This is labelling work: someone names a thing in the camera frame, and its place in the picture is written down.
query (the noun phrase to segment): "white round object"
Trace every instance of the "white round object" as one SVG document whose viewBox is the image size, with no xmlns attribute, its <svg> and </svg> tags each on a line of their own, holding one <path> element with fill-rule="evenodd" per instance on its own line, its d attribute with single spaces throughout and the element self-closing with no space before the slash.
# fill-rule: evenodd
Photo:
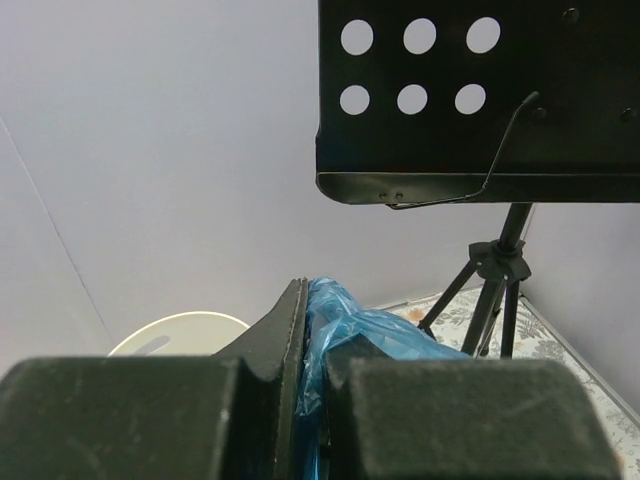
<svg viewBox="0 0 640 480">
<path fill-rule="evenodd" d="M 414 55 L 422 55 L 436 43 L 436 26 L 427 18 L 418 18 L 404 30 L 404 46 Z"/>
<path fill-rule="evenodd" d="M 344 27 L 340 37 L 342 48 L 351 55 L 362 55 L 373 45 L 373 30 L 364 20 L 353 20 Z"/>
<path fill-rule="evenodd" d="M 463 115 L 478 112 L 487 100 L 487 92 L 478 84 L 466 85 L 456 95 L 456 109 Z"/>
<path fill-rule="evenodd" d="M 213 355 L 248 328 L 224 313 L 180 313 L 142 327 L 109 355 Z"/>
<path fill-rule="evenodd" d="M 487 53 L 500 40 L 500 24 L 495 18 L 476 20 L 467 32 L 467 46 L 473 53 Z"/>
<path fill-rule="evenodd" d="M 407 85 L 398 94 L 398 108 L 406 115 L 415 115 L 424 110 L 429 96 L 420 85 Z"/>
<path fill-rule="evenodd" d="M 360 115 L 369 107 L 369 92 L 361 85 L 351 85 L 340 95 L 340 106 L 349 115 Z"/>
</svg>

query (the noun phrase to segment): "circular hole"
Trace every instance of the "circular hole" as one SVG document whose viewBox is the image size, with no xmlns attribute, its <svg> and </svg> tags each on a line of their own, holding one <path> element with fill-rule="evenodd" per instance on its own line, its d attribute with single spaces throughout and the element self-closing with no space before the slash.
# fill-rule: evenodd
<svg viewBox="0 0 640 480">
<path fill-rule="evenodd" d="M 404 46 L 414 55 L 428 52 L 436 43 L 436 26 L 431 20 L 418 18 L 404 31 Z"/>
<path fill-rule="evenodd" d="M 487 53 L 499 39 L 500 24 L 490 17 L 476 20 L 467 32 L 467 46 L 473 53 Z"/>
<path fill-rule="evenodd" d="M 398 108 L 402 113 L 415 115 L 424 109 L 428 99 L 427 91 L 420 85 L 407 85 L 398 94 Z"/>
<path fill-rule="evenodd" d="M 353 20 L 342 29 L 342 48 L 351 55 L 362 55 L 373 45 L 373 30 L 364 20 Z"/>
<path fill-rule="evenodd" d="M 340 95 L 340 106 L 349 115 L 360 115 L 369 106 L 369 92 L 360 85 L 351 85 Z"/>
<path fill-rule="evenodd" d="M 456 95 L 456 109 L 463 115 L 473 115 L 482 108 L 486 99 L 487 93 L 480 85 L 467 85 Z"/>
</svg>

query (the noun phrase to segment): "blue plastic bag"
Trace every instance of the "blue plastic bag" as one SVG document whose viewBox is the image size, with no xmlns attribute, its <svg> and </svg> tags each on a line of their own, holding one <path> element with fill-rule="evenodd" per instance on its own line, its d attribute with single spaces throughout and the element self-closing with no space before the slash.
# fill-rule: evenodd
<svg viewBox="0 0 640 480">
<path fill-rule="evenodd" d="M 319 277 L 309 284 L 307 338 L 302 380 L 298 391 L 298 458 L 304 480 L 318 480 L 318 428 L 324 400 L 325 354 L 362 334 L 396 360 L 468 359 L 440 345 L 409 321 L 381 310 L 363 310 L 338 282 Z"/>
</svg>

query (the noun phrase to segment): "white stool seat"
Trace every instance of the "white stool seat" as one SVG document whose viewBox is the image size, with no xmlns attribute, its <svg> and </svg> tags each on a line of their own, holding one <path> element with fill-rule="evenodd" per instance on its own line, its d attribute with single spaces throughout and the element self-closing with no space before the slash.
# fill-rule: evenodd
<svg viewBox="0 0 640 480">
<path fill-rule="evenodd" d="M 223 313 L 180 313 L 142 327 L 109 355 L 213 355 L 248 328 Z"/>
</svg>

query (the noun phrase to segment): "tripod leg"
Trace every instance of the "tripod leg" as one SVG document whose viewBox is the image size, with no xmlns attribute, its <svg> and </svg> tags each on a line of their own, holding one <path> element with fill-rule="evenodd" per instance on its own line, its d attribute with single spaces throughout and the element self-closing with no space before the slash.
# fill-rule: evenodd
<svg viewBox="0 0 640 480">
<path fill-rule="evenodd" d="M 513 355 L 519 294 L 520 282 L 515 282 L 507 287 L 507 298 L 504 305 L 504 325 L 502 326 L 502 346 L 500 348 L 501 358 L 511 358 Z"/>
<path fill-rule="evenodd" d="M 493 308 L 496 304 L 498 293 L 500 293 L 502 283 L 503 282 L 490 282 L 488 280 L 484 282 L 484 286 L 480 292 L 480 298 L 476 304 L 476 309 L 473 312 L 473 317 L 471 317 L 469 329 L 462 343 L 462 352 L 469 355 L 476 354 L 480 337 L 486 328 L 489 317 L 493 313 Z"/>
<path fill-rule="evenodd" d="M 465 286 L 465 284 L 469 281 L 469 279 L 476 273 L 478 267 L 474 265 L 471 261 L 467 262 L 462 271 L 458 274 L 458 276 L 451 282 L 451 285 L 444 291 L 442 296 L 438 299 L 431 310 L 425 315 L 422 319 L 418 328 L 421 330 L 427 331 L 427 329 L 435 322 L 438 315 L 442 313 L 442 311 L 447 308 L 447 305 L 451 303 L 451 300 L 458 294 L 458 292 Z"/>
<path fill-rule="evenodd" d="M 489 317 L 489 321 L 486 324 L 484 331 L 482 332 L 482 340 L 480 340 L 480 356 L 486 357 L 489 354 L 489 345 L 491 343 L 491 337 L 495 330 L 496 320 L 500 315 L 500 307 L 502 306 L 502 297 L 504 296 L 505 288 L 507 287 L 505 282 L 500 285 L 498 290 L 498 296 L 496 297 L 496 303 L 493 304 L 493 311 Z"/>
</svg>

